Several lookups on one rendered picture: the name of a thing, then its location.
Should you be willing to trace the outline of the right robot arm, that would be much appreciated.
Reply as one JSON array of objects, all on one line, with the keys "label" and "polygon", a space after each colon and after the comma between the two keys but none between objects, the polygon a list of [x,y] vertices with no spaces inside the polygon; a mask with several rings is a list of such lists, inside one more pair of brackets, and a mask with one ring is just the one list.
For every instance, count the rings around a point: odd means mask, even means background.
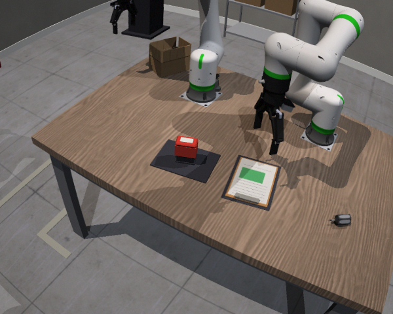
[{"label": "right robot arm", "polygon": [[219,24],[218,0],[198,0],[200,46],[191,53],[187,97],[197,103],[216,98],[219,86],[217,66],[224,55]]}]

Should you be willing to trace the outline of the dark grey rectangular mat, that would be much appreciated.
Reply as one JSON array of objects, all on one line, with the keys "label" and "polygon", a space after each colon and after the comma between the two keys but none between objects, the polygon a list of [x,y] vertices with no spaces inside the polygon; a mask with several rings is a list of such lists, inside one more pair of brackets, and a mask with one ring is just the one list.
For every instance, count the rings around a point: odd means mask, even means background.
[{"label": "dark grey rectangular mat", "polygon": [[198,148],[194,165],[175,162],[175,141],[167,140],[150,166],[206,183],[220,154]]}]

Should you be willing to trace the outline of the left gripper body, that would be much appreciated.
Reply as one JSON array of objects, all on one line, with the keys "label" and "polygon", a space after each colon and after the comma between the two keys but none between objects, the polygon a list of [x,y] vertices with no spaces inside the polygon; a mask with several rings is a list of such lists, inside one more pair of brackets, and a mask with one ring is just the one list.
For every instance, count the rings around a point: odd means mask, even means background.
[{"label": "left gripper body", "polygon": [[[283,104],[284,102],[284,98],[285,98],[285,94],[276,94],[276,93],[272,93],[266,89],[263,88],[263,95],[262,95],[262,99],[265,103],[268,104],[267,107],[271,108],[271,114],[272,116],[276,115],[276,109],[278,109],[280,111],[280,106],[281,104]],[[266,111],[267,111],[267,107]],[[268,111],[267,111],[268,112]]]}]

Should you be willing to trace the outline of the clipboard with form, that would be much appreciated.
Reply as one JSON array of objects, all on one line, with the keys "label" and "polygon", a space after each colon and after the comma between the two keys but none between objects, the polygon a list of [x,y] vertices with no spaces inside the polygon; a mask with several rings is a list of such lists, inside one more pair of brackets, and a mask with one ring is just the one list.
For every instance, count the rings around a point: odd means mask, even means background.
[{"label": "clipboard with form", "polygon": [[238,155],[221,198],[269,211],[281,166]]}]

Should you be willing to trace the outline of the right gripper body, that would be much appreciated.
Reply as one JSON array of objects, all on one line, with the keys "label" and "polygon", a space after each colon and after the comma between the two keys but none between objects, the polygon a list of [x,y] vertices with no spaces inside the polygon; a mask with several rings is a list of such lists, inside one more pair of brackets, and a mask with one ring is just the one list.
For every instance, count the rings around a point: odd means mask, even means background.
[{"label": "right gripper body", "polygon": [[[117,0],[118,5],[119,5],[119,9],[122,10],[124,5],[130,4],[131,0]],[[126,6],[124,10],[127,10],[128,7]]]}]

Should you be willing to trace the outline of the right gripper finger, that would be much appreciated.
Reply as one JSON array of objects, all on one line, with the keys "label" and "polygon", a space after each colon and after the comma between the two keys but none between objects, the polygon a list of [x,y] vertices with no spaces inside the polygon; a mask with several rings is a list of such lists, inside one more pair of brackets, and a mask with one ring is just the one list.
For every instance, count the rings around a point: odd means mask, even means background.
[{"label": "right gripper finger", "polygon": [[126,5],[123,6],[122,10],[119,9],[119,5],[114,5],[113,8],[113,13],[110,19],[110,23],[112,23],[113,25],[113,33],[114,34],[118,34],[117,31],[117,21],[121,15],[121,13],[123,12],[123,10],[125,9]]},{"label": "right gripper finger", "polygon": [[135,26],[136,25],[136,15],[137,15],[138,11],[137,11],[137,8],[134,4],[134,0],[131,0],[130,4],[127,4],[126,6],[128,7],[127,10],[131,14],[131,25]]}]

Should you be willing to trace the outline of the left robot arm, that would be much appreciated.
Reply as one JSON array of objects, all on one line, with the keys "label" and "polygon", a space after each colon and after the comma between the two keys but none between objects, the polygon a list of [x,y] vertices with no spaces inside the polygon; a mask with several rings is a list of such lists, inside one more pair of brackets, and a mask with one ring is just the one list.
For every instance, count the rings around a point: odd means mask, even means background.
[{"label": "left robot arm", "polygon": [[[319,42],[324,27],[328,31]],[[312,111],[305,133],[314,144],[333,143],[344,98],[337,90],[312,80],[330,80],[363,29],[364,19],[355,9],[326,0],[301,0],[297,37],[274,33],[265,41],[265,65],[258,83],[272,93],[286,93],[282,110],[291,113],[296,104]]]}]

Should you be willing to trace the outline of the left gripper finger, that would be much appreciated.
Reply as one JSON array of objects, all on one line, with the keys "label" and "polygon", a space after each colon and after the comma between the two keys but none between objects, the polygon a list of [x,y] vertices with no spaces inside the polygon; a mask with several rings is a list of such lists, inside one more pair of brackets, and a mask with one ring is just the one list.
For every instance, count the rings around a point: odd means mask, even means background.
[{"label": "left gripper finger", "polygon": [[255,121],[254,121],[254,125],[253,125],[254,129],[261,128],[263,113],[266,111],[265,107],[268,106],[268,104],[263,101],[262,95],[263,95],[263,93],[261,92],[261,95],[260,95],[257,103],[254,106],[254,109],[256,109]]},{"label": "left gripper finger", "polygon": [[273,155],[273,154],[277,154],[280,142],[284,141],[284,113],[281,113],[278,109],[276,109],[276,115],[275,115],[276,118],[275,118],[272,117],[271,108],[267,107],[267,110],[269,113],[269,119],[271,120],[272,134],[273,134],[273,139],[272,139],[271,149],[269,154]]}]

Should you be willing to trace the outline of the brown cardboard box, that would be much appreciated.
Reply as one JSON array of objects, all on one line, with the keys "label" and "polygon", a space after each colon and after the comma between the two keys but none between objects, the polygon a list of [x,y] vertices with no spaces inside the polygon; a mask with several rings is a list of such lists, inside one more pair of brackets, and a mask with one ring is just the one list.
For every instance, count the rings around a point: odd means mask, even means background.
[{"label": "brown cardboard box", "polygon": [[189,70],[191,43],[171,37],[149,44],[149,68],[159,77],[167,77]]}]

